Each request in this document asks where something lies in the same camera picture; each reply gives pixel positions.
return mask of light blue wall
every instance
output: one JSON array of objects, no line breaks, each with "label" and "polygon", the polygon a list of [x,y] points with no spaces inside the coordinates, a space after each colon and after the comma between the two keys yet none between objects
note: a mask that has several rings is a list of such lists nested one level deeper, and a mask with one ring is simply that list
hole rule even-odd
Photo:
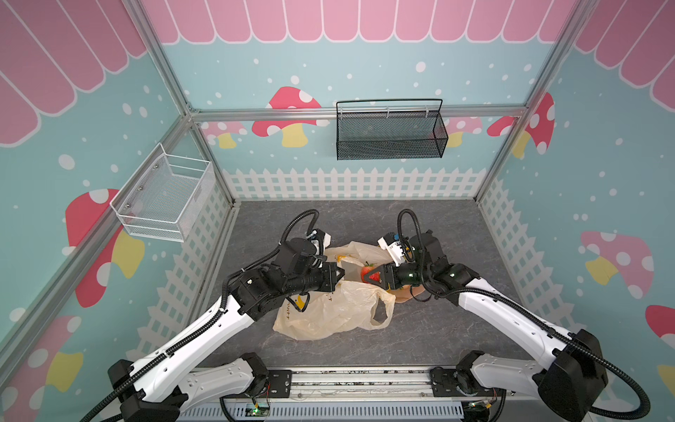
[{"label": "light blue wall", "polygon": [[[540,155],[530,141],[524,159],[510,157],[483,202],[488,223],[512,275],[518,274],[514,282],[526,305],[543,317],[561,315],[556,309],[563,304],[556,299],[554,306],[545,299],[552,297],[550,286],[542,295],[542,278],[523,270],[538,259],[552,271],[553,284],[562,288],[562,302],[573,305],[569,315],[574,324],[586,325],[599,338],[605,358],[634,377],[650,396],[652,410],[644,420],[671,421],[673,393],[657,366],[675,367],[675,350],[652,332],[645,311],[650,305],[675,308],[670,267],[675,253],[675,115],[654,103],[648,88],[632,88],[617,70],[606,70],[592,55],[576,50],[549,92],[557,122],[551,145]],[[497,192],[507,199],[499,199]],[[507,211],[512,206],[512,215],[519,218],[516,226],[526,225],[525,237],[541,257],[535,253],[518,262],[511,257],[514,250],[504,247],[507,240],[499,241],[504,228],[491,219],[501,203]],[[648,291],[643,288],[642,298],[633,297],[621,273],[606,286],[594,281],[586,262],[598,256],[592,247],[584,247],[588,243],[582,243],[583,232],[616,233],[646,243],[653,256],[653,283]],[[633,257],[632,264],[639,266],[639,257]],[[649,272],[642,276],[649,278]],[[619,380],[601,399],[605,408],[637,405],[635,394]]]}]

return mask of wall mural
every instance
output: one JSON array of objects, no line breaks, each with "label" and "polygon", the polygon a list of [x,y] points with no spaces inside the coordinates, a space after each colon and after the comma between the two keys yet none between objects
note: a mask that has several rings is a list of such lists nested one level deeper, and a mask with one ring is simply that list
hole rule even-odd
[{"label": "wall mural", "polygon": [[[481,203],[523,303],[598,336],[607,359],[647,389],[648,421],[675,418],[675,117],[662,80],[675,55],[664,24],[672,6],[600,2],[549,88],[555,129],[545,154],[531,130],[552,121],[542,109],[527,129],[534,142],[516,143]],[[497,123],[488,132],[508,120]],[[637,399],[610,377],[596,405],[628,410]]]}]

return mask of gray tabletop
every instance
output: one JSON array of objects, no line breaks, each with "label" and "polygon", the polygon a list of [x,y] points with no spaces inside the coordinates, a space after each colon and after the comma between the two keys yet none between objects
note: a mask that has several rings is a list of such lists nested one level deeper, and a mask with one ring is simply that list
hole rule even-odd
[{"label": "gray tabletop", "polygon": [[[350,241],[377,244],[396,231],[396,217],[410,208],[422,231],[432,229],[451,262],[468,265],[500,292],[518,301],[497,247],[474,201],[284,201],[244,202],[227,246],[220,277],[274,249],[288,222],[300,212],[321,212],[317,228],[332,235],[331,246]],[[301,235],[298,224],[289,238]],[[404,234],[414,235],[409,217]],[[220,295],[213,291],[210,303]],[[275,311],[220,346],[201,366],[228,363],[245,352],[257,353],[268,367],[300,365],[453,365],[469,350],[499,357],[530,359],[511,339],[481,318],[444,299],[414,300],[394,307],[389,327],[368,331],[356,328],[314,341],[297,341],[272,330]]]}]

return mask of mushroom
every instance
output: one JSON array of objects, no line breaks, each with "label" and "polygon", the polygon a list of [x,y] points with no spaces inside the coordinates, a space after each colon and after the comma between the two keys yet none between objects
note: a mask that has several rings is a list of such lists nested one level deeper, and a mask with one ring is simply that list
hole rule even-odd
[{"label": "mushroom", "polygon": [[651,305],[645,311],[645,319],[654,334],[675,348],[675,309]]},{"label": "mushroom", "polygon": [[[487,129],[490,136],[502,136],[511,130],[515,117],[502,117]],[[551,94],[546,93],[541,103],[537,107],[535,114],[530,118],[530,122],[525,130],[520,134],[518,140],[512,149],[512,154],[519,159],[525,156],[525,146],[532,139],[537,147],[539,154],[544,154],[551,144],[553,130],[556,124],[556,106]]]},{"label": "mushroom", "polygon": [[218,146],[222,149],[236,148],[237,143],[231,134],[248,134],[242,122],[204,122],[200,127],[209,144],[215,145],[217,138]]},{"label": "mushroom", "polygon": [[[292,86],[281,87],[265,107],[267,109],[318,109],[319,102],[303,90]],[[302,124],[328,126],[328,120],[283,120],[279,122],[259,121],[253,124],[253,133],[258,136],[269,136],[283,132],[281,145],[287,148],[299,148],[307,145],[307,136],[302,130]]]},{"label": "mushroom", "polygon": [[[89,229],[108,208],[108,200],[115,196],[116,189],[99,189],[75,198],[65,210],[65,226],[69,246],[63,248],[68,254],[75,249]],[[110,277],[111,263],[122,270],[125,277],[131,278],[138,269],[145,253],[145,243],[134,239],[122,227],[117,229],[112,239],[99,253],[94,264],[84,274],[75,288],[80,306],[88,308],[97,304],[105,293]]]},{"label": "mushroom", "polygon": [[654,278],[654,261],[644,240],[622,234],[583,232],[581,242],[586,250],[599,255],[594,261],[586,262],[586,268],[593,279],[606,286],[610,278],[621,273],[630,295],[643,297],[651,287]]},{"label": "mushroom", "polygon": [[459,147],[465,132],[477,135],[483,131],[483,122],[479,117],[451,117],[444,123],[448,131],[447,148]]},{"label": "mushroom", "polygon": [[45,386],[54,386],[62,393],[68,391],[82,368],[84,355],[59,350],[81,323],[80,317],[63,316],[54,319],[45,330],[2,391],[5,421],[33,422],[40,413]]}]

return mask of black cable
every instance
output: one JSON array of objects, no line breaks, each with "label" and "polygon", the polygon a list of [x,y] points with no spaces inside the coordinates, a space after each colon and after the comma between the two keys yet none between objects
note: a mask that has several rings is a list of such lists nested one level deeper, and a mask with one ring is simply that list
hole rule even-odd
[{"label": "black cable", "polygon": [[101,422],[117,422],[122,420],[122,414],[118,414],[112,417],[109,417],[108,419],[103,419]]},{"label": "black cable", "polygon": [[477,293],[477,294],[482,294],[483,296],[487,296],[491,298],[492,300],[496,302],[502,302],[505,305],[512,307],[516,311],[518,311],[520,314],[525,316],[527,319],[532,321],[537,327],[541,328],[543,331],[545,331],[549,336],[553,338],[557,338],[561,342],[565,343],[568,346],[573,347],[586,357],[589,357],[593,359],[595,362],[599,363],[606,369],[609,369],[610,372],[612,372],[614,375],[619,377],[623,382],[628,384],[630,388],[635,392],[635,394],[638,396],[638,399],[640,400],[640,405],[633,411],[628,411],[628,412],[615,412],[615,411],[608,411],[603,408],[598,408],[592,406],[589,409],[589,412],[595,413],[596,415],[600,415],[602,417],[606,418],[612,418],[612,419],[621,419],[621,420],[633,420],[633,419],[640,419],[649,413],[649,410],[651,409],[651,403],[649,401],[649,397],[647,393],[640,387],[640,385],[633,379],[631,378],[627,373],[623,372],[621,369],[619,369],[617,366],[612,364],[611,362],[605,360],[604,358],[601,358],[597,356],[595,353],[591,352],[590,350],[586,349],[584,346],[581,346],[580,344],[577,344],[570,338],[567,338],[566,336],[563,336],[561,333],[557,332],[550,326],[548,326],[546,323],[544,323],[542,320],[540,320],[537,316],[532,314],[530,311],[519,305],[518,303],[514,302],[513,300],[502,296],[501,294],[496,294],[493,292],[488,292],[487,290],[479,289],[479,288],[473,288],[473,287],[465,287],[457,290],[453,290],[451,292],[447,293],[434,293],[434,295],[438,295],[438,297],[448,297],[448,296],[453,296],[455,294],[462,294],[462,293]]},{"label": "black cable", "polygon": [[185,338],[181,339],[180,341],[176,342],[173,346],[169,347],[166,350],[166,353],[158,355],[156,358],[151,360],[147,365],[145,365],[143,368],[141,368],[138,372],[136,372],[132,377],[129,377],[125,382],[119,385],[116,389],[113,390],[112,393],[108,394],[103,400],[101,400],[94,408],[92,408],[81,420],[80,422],[90,422],[96,415],[98,415],[108,404],[112,403],[113,400],[121,396],[123,392],[125,392],[128,388],[134,385],[136,381],[138,381],[143,375],[148,373],[152,368],[156,367],[159,365],[161,361],[167,358],[167,355],[169,357],[173,356],[174,353],[181,347],[185,346],[186,344],[190,343],[193,341],[195,338],[201,336],[203,333],[205,333],[209,328],[213,327],[213,325],[220,319],[220,317],[223,315],[223,311],[220,309],[227,309],[227,297],[230,295],[230,282],[241,275],[244,271],[248,271],[249,269],[255,268],[257,265],[260,265],[261,263],[264,263],[265,261],[268,261],[272,257],[274,257],[277,253],[279,253],[279,246],[283,244],[286,241],[286,238],[290,234],[291,230],[293,230],[293,227],[302,219],[305,217],[313,215],[312,221],[309,223],[309,227],[307,228],[307,236],[310,235],[310,233],[314,230],[314,224],[317,222],[319,218],[319,212],[316,209],[308,209],[307,211],[303,211],[300,213],[297,217],[295,217],[289,224],[286,226],[286,229],[284,229],[283,233],[281,234],[281,240],[279,241],[279,244],[277,245],[276,248],[269,254],[265,255],[263,258],[258,259],[254,263],[251,263],[244,267],[243,269],[237,270],[234,273],[230,274],[227,277],[227,281],[223,283],[222,285],[222,295],[221,295],[221,300],[220,300],[220,308],[213,314],[210,320],[208,320],[204,325],[199,327],[197,330],[192,332],[189,336],[186,336]]},{"label": "black cable", "polygon": [[504,403],[506,403],[506,390],[502,390],[502,397],[499,400],[499,406],[497,407],[497,412],[488,420],[488,422],[496,422],[497,419],[502,415],[502,410],[504,410]]}]

